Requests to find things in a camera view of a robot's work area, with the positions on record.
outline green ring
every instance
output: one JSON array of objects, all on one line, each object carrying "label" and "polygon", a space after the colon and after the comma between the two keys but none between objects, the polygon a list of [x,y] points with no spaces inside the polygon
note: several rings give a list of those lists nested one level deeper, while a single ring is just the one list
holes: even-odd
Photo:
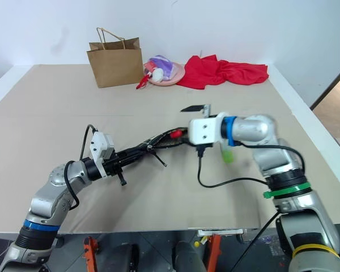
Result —
[{"label": "green ring", "polygon": [[301,190],[304,190],[310,187],[311,187],[311,184],[309,182],[305,182],[300,185],[295,185],[295,186],[277,190],[277,191],[272,191],[272,192],[267,191],[263,193],[263,196],[265,198],[277,197],[277,196],[282,196],[283,194],[290,194],[290,193],[298,192],[298,191],[301,191]]}]

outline paper bag handle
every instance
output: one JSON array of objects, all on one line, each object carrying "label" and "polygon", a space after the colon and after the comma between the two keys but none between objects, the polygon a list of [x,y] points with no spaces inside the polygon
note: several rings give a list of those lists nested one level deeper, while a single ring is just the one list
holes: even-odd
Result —
[{"label": "paper bag handle", "polygon": [[[100,34],[99,30],[102,31],[103,41],[102,41],[102,37],[101,37],[101,34]],[[109,32],[108,30],[104,29],[103,27],[97,27],[97,33],[98,33],[98,36],[100,37],[100,41],[101,41],[103,50],[106,50],[105,47],[104,47],[104,44],[106,43],[106,39],[104,37],[104,32],[107,32],[108,34],[111,34],[113,37],[118,38],[120,41],[122,41],[122,45],[124,46],[124,49],[126,49],[125,42],[124,42],[125,38],[118,37],[115,34],[113,34],[113,33]]]}]

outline blue ring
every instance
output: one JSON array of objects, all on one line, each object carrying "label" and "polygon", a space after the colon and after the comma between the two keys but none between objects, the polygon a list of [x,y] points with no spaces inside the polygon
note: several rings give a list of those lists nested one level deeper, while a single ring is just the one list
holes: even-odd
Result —
[{"label": "blue ring", "polygon": [[30,222],[29,220],[24,221],[24,226],[31,228],[32,230],[38,230],[38,231],[58,231],[61,226],[48,226],[48,225],[42,225],[37,224],[34,222]]},{"label": "blue ring", "polygon": [[236,116],[229,116],[224,118],[224,122],[227,123],[227,138],[228,138],[228,145],[235,146],[233,136],[232,136],[232,127]]}]

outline orange stand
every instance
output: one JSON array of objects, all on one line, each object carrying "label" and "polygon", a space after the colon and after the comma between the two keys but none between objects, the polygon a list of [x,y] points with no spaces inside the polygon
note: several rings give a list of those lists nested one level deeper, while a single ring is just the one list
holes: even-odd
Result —
[{"label": "orange stand", "polygon": [[210,255],[207,265],[207,272],[215,272],[220,251],[220,235],[214,234],[209,238]]},{"label": "orange stand", "polygon": [[84,240],[84,257],[86,258],[87,271],[97,272],[96,252],[98,250],[98,243],[96,239],[91,236]]}]

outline brown paper bag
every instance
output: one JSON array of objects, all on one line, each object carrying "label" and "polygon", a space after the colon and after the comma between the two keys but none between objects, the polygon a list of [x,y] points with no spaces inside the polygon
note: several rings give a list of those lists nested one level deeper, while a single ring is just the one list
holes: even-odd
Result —
[{"label": "brown paper bag", "polygon": [[[143,66],[139,38],[125,40],[99,27],[97,32],[101,42],[90,42],[91,50],[87,51],[97,86],[103,88],[140,82]],[[120,41],[106,42],[104,32]]]}]

